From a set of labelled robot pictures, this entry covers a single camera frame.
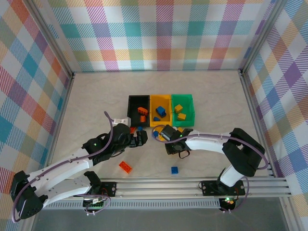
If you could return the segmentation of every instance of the yellow block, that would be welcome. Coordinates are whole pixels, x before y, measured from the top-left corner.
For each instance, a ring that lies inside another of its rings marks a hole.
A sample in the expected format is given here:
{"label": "yellow block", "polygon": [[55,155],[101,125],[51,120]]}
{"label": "yellow block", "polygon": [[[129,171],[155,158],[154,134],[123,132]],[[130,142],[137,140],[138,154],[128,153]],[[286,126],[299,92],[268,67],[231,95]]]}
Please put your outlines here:
{"label": "yellow block", "polygon": [[180,113],[183,110],[183,107],[181,104],[178,104],[174,107],[174,112],[175,113]]}
{"label": "yellow block", "polygon": [[186,119],[186,115],[183,113],[178,114],[178,120],[184,121]]}

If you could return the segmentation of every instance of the cable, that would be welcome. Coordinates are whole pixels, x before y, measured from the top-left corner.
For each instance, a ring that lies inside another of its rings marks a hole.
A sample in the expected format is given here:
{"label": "cable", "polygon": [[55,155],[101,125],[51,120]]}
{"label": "cable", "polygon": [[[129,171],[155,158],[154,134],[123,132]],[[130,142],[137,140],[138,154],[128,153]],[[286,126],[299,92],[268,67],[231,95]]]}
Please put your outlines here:
{"label": "cable", "polygon": [[121,155],[123,152],[120,152],[119,154],[116,154],[116,155],[112,155],[110,158],[112,158],[112,157],[116,157],[116,156],[118,156],[118,155]]}
{"label": "cable", "polygon": [[105,197],[105,198],[107,198],[107,199],[109,199],[108,200],[108,204],[106,204],[103,208],[101,208],[101,209],[99,209],[99,210],[97,210],[96,212],[89,212],[88,211],[88,207],[89,207],[89,205],[87,205],[87,207],[86,207],[86,213],[87,213],[87,216],[89,215],[89,214],[93,214],[93,215],[96,215],[96,214],[98,214],[98,213],[100,213],[100,212],[102,212],[104,209],[106,209],[109,205],[110,205],[110,202],[111,202],[111,198],[110,198],[110,196],[107,196],[107,195],[89,195],[89,194],[80,194],[81,196],[91,196],[91,197],[94,197],[94,196],[98,196],[98,197]]}
{"label": "cable", "polygon": [[200,133],[200,134],[193,134],[193,135],[183,136],[183,137],[180,137],[180,138],[178,138],[176,140],[173,140],[173,141],[160,141],[160,140],[156,139],[156,137],[153,134],[154,130],[157,127],[165,127],[165,126],[164,125],[157,125],[157,126],[155,126],[152,129],[152,138],[154,138],[158,142],[162,142],[162,143],[175,143],[175,142],[181,141],[183,139],[193,138],[193,137],[205,137],[205,138],[215,138],[215,139],[230,139],[230,140],[234,140],[234,141],[240,142],[241,144],[251,148],[253,151],[258,153],[259,156],[262,157],[262,159],[265,162],[265,165],[263,167],[258,167],[258,170],[267,169],[268,166],[269,166],[269,162],[268,162],[268,160],[266,159],[266,157],[264,156],[263,153],[261,153],[257,148],[255,148],[251,144],[249,144],[249,143],[247,143],[247,142],[245,142],[245,141],[243,141],[241,139],[238,139],[238,138],[235,138],[235,137],[231,137],[231,136],[223,136],[223,135],[215,135],[215,134],[205,134],[205,133],[202,134],[202,133]]}
{"label": "cable", "polygon": [[235,207],[234,210],[239,209],[240,207],[243,206],[243,204],[246,202],[246,199],[247,199],[248,194],[249,194],[249,180],[248,180],[247,176],[243,176],[242,178],[245,178],[245,180],[247,181],[247,190],[246,190],[246,194],[245,194],[243,201],[237,207]]}
{"label": "cable", "polygon": [[[85,155],[85,156],[81,156],[81,157],[78,157],[78,158],[74,158],[74,159],[71,159],[71,161],[77,161],[77,160],[82,160],[82,159],[86,159],[86,158],[90,158],[90,157],[93,157],[101,152],[103,152],[111,143],[111,140],[112,140],[112,136],[113,136],[113,133],[114,133],[114,130],[113,130],[113,126],[112,126],[112,119],[110,118],[109,114],[104,111],[104,114],[105,116],[108,118],[109,120],[109,124],[110,124],[110,137],[109,137],[109,140],[107,142],[107,144],[101,149],[101,150],[98,150],[97,152],[94,152],[90,155]],[[39,179],[40,177],[44,176],[45,174],[49,173],[50,171],[66,164],[66,163],[70,163],[69,160],[65,160],[63,162],[60,162],[58,163],[57,165],[54,165],[52,166],[51,168],[47,169],[46,171],[42,172],[41,174],[35,176],[35,178],[33,178],[28,184],[26,184],[22,189],[21,191],[18,193],[18,195],[16,196],[15,198],[15,201],[14,201],[14,204],[13,204],[13,208],[12,208],[12,211],[11,211],[11,216],[12,216],[12,221],[13,223],[17,223],[20,221],[20,218],[19,219],[16,219],[15,217],[15,210],[16,210],[16,206],[17,206],[17,203],[22,195],[22,193],[26,190],[26,188],[28,188],[31,184],[33,184],[35,181],[37,181],[37,179]]]}

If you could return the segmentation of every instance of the orange block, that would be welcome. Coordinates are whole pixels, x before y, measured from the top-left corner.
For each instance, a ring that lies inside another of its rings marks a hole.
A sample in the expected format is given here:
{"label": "orange block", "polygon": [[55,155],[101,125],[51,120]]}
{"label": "orange block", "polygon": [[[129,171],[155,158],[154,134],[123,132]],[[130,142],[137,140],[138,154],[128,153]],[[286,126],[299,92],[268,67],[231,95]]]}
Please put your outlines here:
{"label": "orange block", "polygon": [[121,169],[123,169],[124,171],[126,171],[127,173],[130,173],[133,169],[131,166],[129,166],[125,161],[122,161],[119,166],[121,167]]}
{"label": "orange block", "polygon": [[131,134],[133,134],[133,133],[135,132],[135,130],[136,130],[135,127],[130,127],[129,129],[130,129],[130,133],[131,133]]}
{"label": "orange block", "polygon": [[140,122],[142,122],[142,123],[144,123],[144,122],[146,122],[146,117],[145,117],[145,115],[143,116],[140,116]]}
{"label": "orange block", "polygon": [[144,115],[144,116],[147,116],[148,115],[148,110],[143,108],[143,107],[138,107],[138,113],[141,114],[141,115]]}

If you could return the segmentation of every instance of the white floor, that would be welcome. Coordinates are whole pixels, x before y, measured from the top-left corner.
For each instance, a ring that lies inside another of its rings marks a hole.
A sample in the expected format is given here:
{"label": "white floor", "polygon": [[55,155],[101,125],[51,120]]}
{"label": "white floor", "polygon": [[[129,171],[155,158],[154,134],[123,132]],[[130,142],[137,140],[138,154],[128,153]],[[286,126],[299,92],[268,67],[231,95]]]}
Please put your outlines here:
{"label": "white floor", "polygon": [[[143,94],[192,94],[196,112],[193,128],[220,133],[239,127],[257,138],[237,71],[77,74],[52,162],[76,151],[88,139],[109,132],[103,112],[111,118],[124,118],[128,96]],[[151,138],[150,128],[146,130],[149,140],[143,147],[127,148],[119,157],[90,170],[100,178],[217,177],[230,165],[224,155],[209,151],[192,151],[185,159],[167,155],[164,145]],[[133,168],[130,174],[118,166],[122,160]],[[179,167],[178,175],[171,175],[172,166]],[[267,171],[256,175],[266,176]]]}

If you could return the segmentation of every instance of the robotic arm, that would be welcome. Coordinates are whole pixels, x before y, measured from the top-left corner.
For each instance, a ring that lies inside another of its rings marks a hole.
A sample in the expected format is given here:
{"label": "robotic arm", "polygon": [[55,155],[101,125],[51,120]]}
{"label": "robotic arm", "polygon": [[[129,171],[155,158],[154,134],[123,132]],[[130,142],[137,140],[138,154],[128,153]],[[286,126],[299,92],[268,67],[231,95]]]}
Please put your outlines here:
{"label": "robotic arm", "polygon": [[[65,182],[64,180],[79,171],[108,160],[116,153],[123,152],[127,147],[143,146],[147,140],[146,131],[137,131],[137,136],[134,137],[133,134],[130,134],[130,129],[127,125],[119,123],[113,127],[113,134],[109,132],[90,139],[65,160],[32,172],[29,175],[26,175],[24,171],[16,173],[12,181],[10,194],[14,202],[17,199],[16,210],[19,218],[29,218],[48,204],[69,196],[84,193],[98,194],[102,191],[102,184],[93,171],[86,172],[83,176],[72,180],[66,180]],[[106,145],[108,146],[101,153],[91,155],[102,150]]]}
{"label": "robotic arm", "polygon": [[[167,141],[165,142],[167,154],[180,156],[182,152],[188,152],[189,155],[191,150],[210,150],[227,156],[231,166],[226,171],[223,170],[218,180],[214,182],[215,191],[218,192],[215,195],[227,195],[234,191],[233,186],[240,182],[243,176],[254,176],[262,159],[260,153],[265,152],[260,144],[239,128],[235,128],[230,134],[204,136],[193,129],[180,132],[167,125],[160,135]],[[147,139],[146,131],[137,131],[137,136],[134,137],[130,134],[128,126],[119,123],[108,134],[101,134],[87,141],[66,158],[64,164],[61,161],[29,175],[24,171],[16,173],[11,185],[11,198],[16,205],[14,208],[19,218],[29,218],[48,204],[69,196],[102,194],[104,186],[93,171],[88,171],[72,180],[64,180],[79,171],[108,160],[127,147],[142,146]],[[115,188],[112,187],[111,193],[115,194]]]}
{"label": "robotic arm", "polygon": [[209,150],[226,155],[231,165],[221,172],[216,181],[215,189],[220,195],[234,192],[233,186],[243,176],[253,177],[262,158],[266,167],[268,164],[264,157],[265,149],[240,128],[235,128],[230,134],[203,134],[191,128],[180,132],[167,125],[160,134],[167,141],[167,154],[179,154],[181,158],[182,152],[189,156],[191,150]]}

